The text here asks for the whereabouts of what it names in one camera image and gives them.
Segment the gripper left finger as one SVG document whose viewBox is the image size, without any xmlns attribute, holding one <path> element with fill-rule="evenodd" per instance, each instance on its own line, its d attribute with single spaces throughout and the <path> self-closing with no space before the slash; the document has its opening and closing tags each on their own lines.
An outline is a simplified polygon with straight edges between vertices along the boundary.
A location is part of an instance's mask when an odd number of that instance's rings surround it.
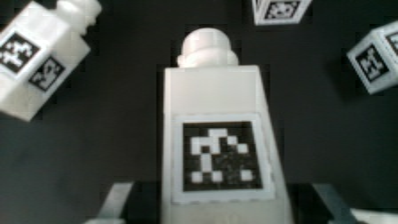
<svg viewBox="0 0 398 224">
<path fill-rule="evenodd" d="M 115 183 L 112 185 L 98 215 L 82 224 L 126 224 L 121 215 L 133 185 L 133 182 Z"/>
</svg>

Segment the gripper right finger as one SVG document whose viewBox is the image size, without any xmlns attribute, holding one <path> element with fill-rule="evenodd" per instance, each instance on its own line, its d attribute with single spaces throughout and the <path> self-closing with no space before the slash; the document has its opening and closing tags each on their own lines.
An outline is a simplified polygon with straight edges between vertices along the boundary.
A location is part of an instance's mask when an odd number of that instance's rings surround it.
<svg viewBox="0 0 398 224">
<path fill-rule="evenodd" d="M 398 224 L 398 214 L 352 208 L 330 184 L 313 185 L 332 218 L 327 224 Z"/>
</svg>

